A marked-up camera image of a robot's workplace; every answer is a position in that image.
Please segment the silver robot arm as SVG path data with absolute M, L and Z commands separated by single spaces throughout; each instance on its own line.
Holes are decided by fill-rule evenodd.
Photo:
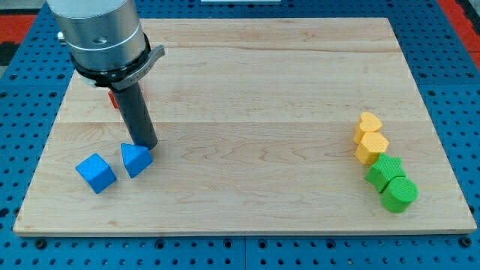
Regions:
M 117 91 L 138 83 L 165 55 L 151 48 L 134 0 L 48 0 L 77 72 Z

